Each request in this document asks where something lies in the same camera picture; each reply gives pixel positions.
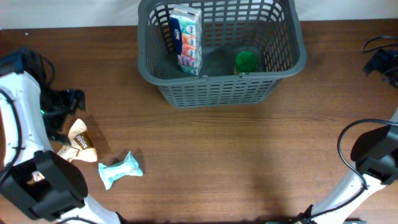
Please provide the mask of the brown snack bag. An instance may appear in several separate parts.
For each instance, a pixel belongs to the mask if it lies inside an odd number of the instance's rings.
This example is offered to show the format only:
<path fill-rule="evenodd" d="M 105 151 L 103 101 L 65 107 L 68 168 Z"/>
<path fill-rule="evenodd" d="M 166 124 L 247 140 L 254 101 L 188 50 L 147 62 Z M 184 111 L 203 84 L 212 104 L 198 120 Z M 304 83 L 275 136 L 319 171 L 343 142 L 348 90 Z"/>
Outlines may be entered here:
<path fill-rule="evenodd" d="M 64 145 L 57 154 L 68 162 L 80 160 L 85 162 L 96 162 L 98 155 L 96 148 L 90 138 L 86 124 L 77 119 L 71 126 L 68 138 L 70 145 Z"/>

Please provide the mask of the teal tissue packet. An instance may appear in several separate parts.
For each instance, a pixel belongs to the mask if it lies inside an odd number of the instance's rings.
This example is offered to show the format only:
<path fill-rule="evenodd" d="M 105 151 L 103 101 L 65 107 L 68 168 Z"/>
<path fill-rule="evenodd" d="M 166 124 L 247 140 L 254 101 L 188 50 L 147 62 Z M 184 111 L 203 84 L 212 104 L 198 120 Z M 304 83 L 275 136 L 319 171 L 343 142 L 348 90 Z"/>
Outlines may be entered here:
<path fill-rule="evenodd" d="M 139 163 L 132 156 L 131 152 L 128 152 L 123 161 L 111 166 L 99 163 L 98 172 L 106 190 L 109 190 L 112 187 L 114 181 L 126 175 L 137 177 L 144 175 L 143 171 L 139 167 Z"/>

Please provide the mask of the grey plastic basket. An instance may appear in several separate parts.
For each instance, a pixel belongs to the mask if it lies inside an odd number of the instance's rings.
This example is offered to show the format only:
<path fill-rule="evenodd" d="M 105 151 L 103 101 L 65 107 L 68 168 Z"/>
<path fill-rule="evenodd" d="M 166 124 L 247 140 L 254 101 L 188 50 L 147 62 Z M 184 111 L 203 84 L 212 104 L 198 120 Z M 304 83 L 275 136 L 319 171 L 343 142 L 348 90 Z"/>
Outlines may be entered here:
<path fill-rule="evenodd" d="M 255 104 L 307 61 L 294 0 L 185 1 L 202 13 L 203 66 L 181 71 L 170 13 L 177 1 L 141 1 L 138 7 L 138 68 L 177 108 Z M 238 53 L 252 51 L 254 72 L 234 74 Z"/>

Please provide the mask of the green lid jar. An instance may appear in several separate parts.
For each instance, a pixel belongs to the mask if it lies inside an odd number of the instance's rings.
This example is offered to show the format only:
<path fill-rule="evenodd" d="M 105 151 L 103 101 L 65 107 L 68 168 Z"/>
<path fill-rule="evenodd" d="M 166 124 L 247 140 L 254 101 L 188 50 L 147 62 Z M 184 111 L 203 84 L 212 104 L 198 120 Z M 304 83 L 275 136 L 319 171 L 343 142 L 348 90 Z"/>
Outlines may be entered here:
<path fill-rule="evenodd" d="M 254 72 L 258 65 L 257 55 L 252 51 L 242 51 L 237 54 L 234 63 L 234 74 Z"/>

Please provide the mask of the Kleenex tissue multipack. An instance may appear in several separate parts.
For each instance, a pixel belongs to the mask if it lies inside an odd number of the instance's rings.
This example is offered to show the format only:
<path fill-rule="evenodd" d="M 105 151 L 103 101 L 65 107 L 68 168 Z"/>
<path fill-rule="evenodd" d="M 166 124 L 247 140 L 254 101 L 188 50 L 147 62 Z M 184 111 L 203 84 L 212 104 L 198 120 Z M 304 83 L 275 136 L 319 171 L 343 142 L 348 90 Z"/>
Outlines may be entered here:
<path fill-rule="evenodd" d="M 174 47 L 180 69 L 192 75 L 199 75 L 202 66 L 200 9 L 175 5 L 170 13 Z"/>

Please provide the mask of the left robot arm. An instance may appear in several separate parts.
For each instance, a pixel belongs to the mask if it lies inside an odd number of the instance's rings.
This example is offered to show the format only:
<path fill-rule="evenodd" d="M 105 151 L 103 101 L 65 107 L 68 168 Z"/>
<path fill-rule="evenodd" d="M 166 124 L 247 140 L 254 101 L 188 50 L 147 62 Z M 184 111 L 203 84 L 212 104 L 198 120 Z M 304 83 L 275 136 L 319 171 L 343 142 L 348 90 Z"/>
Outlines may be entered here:
<path fill-rule="evenodd" d="M 31 220 L 125 223 L 88 193 L 80 170 L 55 153 L 69 144 L 60 130 L 68 115 L 85 109 L 82 90 L 53 90 L 49 60 L 23 47 L 1 57 L 1 120 L 5 134 L 1 195 Z"/>

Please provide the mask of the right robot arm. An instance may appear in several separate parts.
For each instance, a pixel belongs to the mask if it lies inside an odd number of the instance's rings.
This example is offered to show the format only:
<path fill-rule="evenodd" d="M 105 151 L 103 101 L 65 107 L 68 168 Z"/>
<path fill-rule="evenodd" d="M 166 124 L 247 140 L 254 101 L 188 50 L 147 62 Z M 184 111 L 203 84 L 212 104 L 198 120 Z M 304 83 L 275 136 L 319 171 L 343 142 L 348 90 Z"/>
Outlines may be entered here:
<path fill-rule="evenodd" d="M 344 135 L 359 124 L 380 124 L 380 128 L 357 138 L 347 161 L 341 150 Z M 338 155 L 349 169 L 333 190 L 307 208 L 293 223 L 345 223 L 372 194 L 397 180 L 397 113 L 389 121 L 361 119 L 347 125 L 338 136 Z"/>

